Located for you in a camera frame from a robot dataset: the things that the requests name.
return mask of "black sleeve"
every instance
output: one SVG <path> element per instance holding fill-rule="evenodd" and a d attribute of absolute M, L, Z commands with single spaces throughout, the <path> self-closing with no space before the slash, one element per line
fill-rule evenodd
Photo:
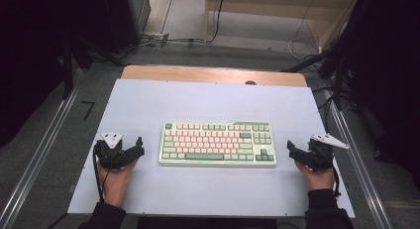
<path fill-rule="evenodd" d="M 337 206 L 332 189 L 308 192 L 309 210 L 305 213 L 306 229 L 353 229 L 353 223 L 345 209 Z"/>
<path fill-rule="evenodd" d="M 80 224 L 78 229 L 119 229 L 125 216 L 125 210 L 98 202 L 90 220 Z"/>

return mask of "space bar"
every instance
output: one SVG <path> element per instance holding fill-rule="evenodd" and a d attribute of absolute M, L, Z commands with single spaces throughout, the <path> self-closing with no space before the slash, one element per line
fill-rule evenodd
<path fill-rule="evenodd" d="M 186 160 L 223 161 L 222 154 L 185 154 Z"/>

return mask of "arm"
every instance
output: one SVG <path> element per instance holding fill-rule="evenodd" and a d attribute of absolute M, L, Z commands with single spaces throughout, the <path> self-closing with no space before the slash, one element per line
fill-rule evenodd
<path fill-rule="evenodd" d="M 79 229 L 117 229 L 121 227 L 126 211 L 121 208 L 127 188 L 130 184 L 130 175 L 136 165 L 132 162 L 117 172 L 108 172 L 98 163 L 99 178 L 105 180 L 104 202 L 98 202 L 88 222 L 80 224 Z"/>
<path fill-rule="evenodd" d="M 305 213 L 306 228 L 353 229 L 347 211 L 338 208 L 337 200 L 333 195 L 335 181 L 332 170 L 313 172 L 307 166 L 295 163 L 305 175 L 309 188 L 309 209 Z"/>

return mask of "gray carpet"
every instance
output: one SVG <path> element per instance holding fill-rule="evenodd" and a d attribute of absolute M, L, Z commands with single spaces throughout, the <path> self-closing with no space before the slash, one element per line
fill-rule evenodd
<path fill-rule="evenodd" d="M 202 45 L 189 48 L 183 44 L 167 44 L 164 47 L 156 45 L 153 48 L 141 47 L 133 50 L 124 61 L 131 64 L 216 66 L 256 70 L 282 70 L 297 64 L 297 61 L 288 53 Z M 91 69 L 83 71 L 84 77 L 79 82 L 78 94 L 13 228 L 47 228 L 66 212 L 72 197 L 72 192 L 68 191 L 68 188 L 77 184 L 114 81 L 121 76 L 122 71 L 122 67 L 110 62 L 97 62 Z M 304 69 L 302 73 L 312 89 L 322 87 L 322 82 L 318 79 L 316 72 Z M 13 186 L 37 149 L 61 101 L 62 93 L 61 85 L 34 113 L 19 135 L 0 150 L 0 202 L 2 205 L 7 201 Z M 322 92 L 315 93 L 314 97 L 318 105 L 326 100 Z M 88 115 L 90 105 L 82 101 L 95 103 Z M 361 155 L 381 199 L 384 202 L 419 200 L 420 193 L 411 182 L 409 173 L 398 165 L 377 162 L 373 158 L 374 145 L 363 119 L 357 112 L 351 111 L 348 101 L 344 100 L 343 106 L 349 127 L 357 139 L 358 147 L 362 150 Z M 332 135 L 339 137 L 331 114 L 328 123 Z M 356 228 L 375 228 L 365 195 L 348 154 L 345 151 L 336 151 L 336 156 L 345 187 L 355 209 Z M 418 206 L 388 204 L 386 211 L 394 228 L 420 228 Z M 68 215 L 55 228 L 76 228 L 79 223 L 87 219 L 87 215 Z M 137 216 L 129 215 L 123 228 L 135 228 L 136 223 Z M 296 228 L 293 225 L 304 228 L 304 221 L 301 218 L 281 218 L 279 224 L 279 228 Z"/>

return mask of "white and green keyboard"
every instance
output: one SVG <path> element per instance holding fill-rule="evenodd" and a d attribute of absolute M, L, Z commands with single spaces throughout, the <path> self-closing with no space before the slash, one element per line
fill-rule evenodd
<path fill-rule="evenodd" d="M 274 167 L 267 122 L 163 124 L 158 161 L 162 166 Z"/>

